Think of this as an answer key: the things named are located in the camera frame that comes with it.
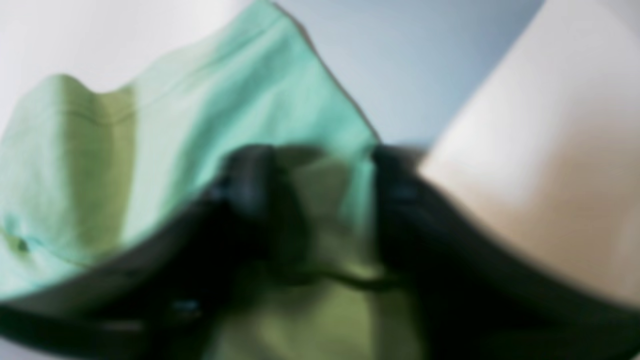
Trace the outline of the image-left right gripper right finger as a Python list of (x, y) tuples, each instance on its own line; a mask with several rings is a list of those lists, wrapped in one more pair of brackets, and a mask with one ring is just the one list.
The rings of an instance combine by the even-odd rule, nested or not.
[(372, 151), (376, 250), (407, 292), (427, 360), (631, 360), (639, 312), (563, 284), (493, 244), (409, 154)]

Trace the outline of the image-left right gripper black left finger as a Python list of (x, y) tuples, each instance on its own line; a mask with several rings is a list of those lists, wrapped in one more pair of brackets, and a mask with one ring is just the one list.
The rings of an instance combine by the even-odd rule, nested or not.
[(270, 287), (306, 285), (310, 227), (286, 155), (246, 145), (151, 235), (93, 269), (1, 302), (1, 335), (83, 360), (169, 359)]

